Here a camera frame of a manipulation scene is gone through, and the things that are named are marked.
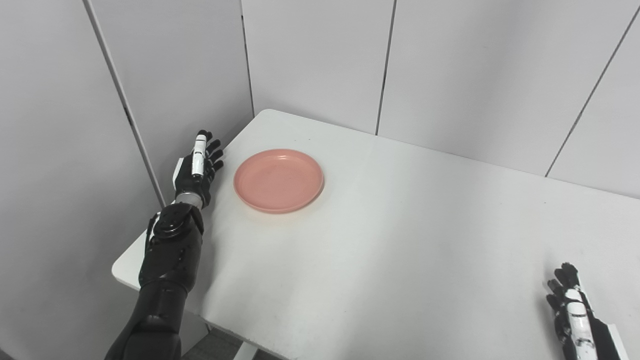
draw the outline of white wall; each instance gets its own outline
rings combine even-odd
[[[81,1],[0,1],[0,348],[100,359],[135,291],[111,264],[159,204]]]
[[[550,177],[640,198],[639,64],[636,20]]]
[[[637,7],[397,0],[378,134],[544,176]],[[243,0],[255,110],[375,132],[392,9]],[[618,56],[550,175],[640,197],[637,44]]]
[[[379,135],[545,175],[637,0],[398,0]]]
[[[253,118],[239,0],[92,0],[167,202],[175,160]]]
[[[243,0],[255,112],[374,133],[393,0]]]

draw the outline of robotic hand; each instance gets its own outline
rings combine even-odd
[[[578,270],[563,263],[554,274],[557,279],[547,282],[553,292],[547,295],[547,302],[556,316],[556,335],[566,360],[628,360],[615,325],[607,325],[593,315],[580,288]]]
[[[140,293],[131,318],[105,360],[178,360],[180,323],[187,294],[195,285],[204,224],[200,209],[209,205],[209,187],[223,163],[220,141],[200,130],[189,155],[173,175],[175,202],[147,227]]]

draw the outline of pink plate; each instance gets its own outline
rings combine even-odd
[[[323,187],[318,163],[290,149],[259,152],[236,170],[234,188],[247,205],[266,213],[288,213],[312,202]]]

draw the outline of wall seam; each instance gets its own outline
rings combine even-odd
[[[244,57],[246,58],[246,75],[249,79],[249,97],[251,99],[251,113],[255,117],[255,107],[253,106],[253,87],[251,85],[251,69],[249,68],[249,49],[246,45],[246,30],[244,29],[244,9],[242,7],[242,0],[240,0],[240,20],[242,22],[242,37],[244,40]]]
[[[396,21],[396,5],[397,0],[394,0],[394,7],[391,10],[391,23],[389,25],[389,40],[387,42],[387,55],[385,57],[385,71],[382,74],[382,89],[380,90],[380,104],[378,105],[378,119],[376,121],[376,133],[380,130],[380,115],[382,114],[382,100],[385,96],[385,85],[387,84],[387,68],[389,66],[389,53],[391,51],[391,37],[394,34],[394,23]]]
[[[140,130],[138,129],[138,125],[131,113],[131,107],[129,105],[129,100],[127,100],[127,96],[124,93],[124,88],[122,86],[122,82],[120,81],[120,77],[118,76],[118,72],[115,69],[115,65],[113,63],[113,58],[111,56],[111,52],[109,51],[109,47],[107,43],[104,41],[104,35],[102,33],[102,29],[100,28],[100,24],[98,23],[98,19],[95,15],[95,10],[93,9],[93,5],[91,0],[83,0],[84,8],[86,9],[87,15],[89,16],[89,21],[91,22],[91,26],[93,27],[93,32],[98,40],[98,44],[100,45],[100,50],[102,51],[102,55],[104,57],[104,61],[107,63],[107,68],[109,69],[109,73],[111,74],[111,79],[113,80],[113,84],[116,88],[116,92],[118,93],[118,97],[120,102],[122,103],[122,108],[124,109],[125,116],[127,117],[127,121],[129,122],[129,126],[131,127],[131,131],[133,132],[133,137],[136,139],[136,144],[138,145],[138,150],[140,151],[140,155],[142,157],[142,161],[147,168],[147,174],[149,179],[151,180],[151,185],[154,188],[156,193],[156,197],[161,207],[166,206],[166,202],[164,201],[164,197],[162,192],[160,191],[160,185],[158,183],[156,174],[151,167],[151,162],[149,160],[147,149],[145,148],[145,144],[142,142],[142,137],[140,136]]]
[[[560,157],[560,153],[564,149],[564,146],[566,145],[567,141],[569,140],[569,137],[573,134],[573,130],[575,130],[575,127],[578,125],[578,122],[582,118],[582,114],[584,113],[584,110],[587,108],[587,105],[589,105],[589,102],[591,101],[591,98],[593,97],[593,94],[596,92],[596,89],[598,88],[598,85],[600,85],[600,82],[602,81],[602,78],[604,77],[604,74],[609,69],[609,65],[611,65],[611,62],[613,61],[613,58],[618,53],[618,49],[620,48],[620,45],[622,45],[622,41],[624,41],[625,37],[627,37],[627,33],[629,32],[629,29],[631,28],[631,26],[634,24],[634,21],[636,20],[636,17],[638,16],[639,12],[640,12],[640,6],[638,6],[638,9],[636,9],[636,12],[634,13],[633,17],[631,17],[631,21],[627,25],[627,28],[625,29],[625,31],[622,33],[622,37],[618,41],[618,44],[616,45],[616,48],[613,50],[613,53],[611,53],[611,56],[609,57],[609,60],[607,61],[606,65],[604,66],[604,69],[602,69],[602,72],[600,73],[600,76],[598,77],[598,80],[596,80],[595,85],[593,85],[593,88],[591,89],[591,92],[589,93],[589,96],[587,96],[587,100],[584,102],[584,105],[582,105],[582,108],[580,109],[580,112],[578,112],[578,116],[576,117],[575,121],[573,122],[573,125],[571,126],[571,129],[569,129],[569,133],[564,138],[564,141],[562,142],[562,145],[560,145],[560,149],[556,153],[556,156],[554,157],[554,160],[551,161],[551,165],[549,166],[549,169],[547,170],[547,173],[545,174],[545,177],[548,177],[549,174],[551,173],[551,169],[556,164],[556,161],[557,161],[558,157]]]

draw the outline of robot forearm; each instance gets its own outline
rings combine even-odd
[[[140,293],[133,314],[107,360],[180,358],[180,323],[196,279],[202,246],[200,210],[188,203],[165,207],[147,234]]]

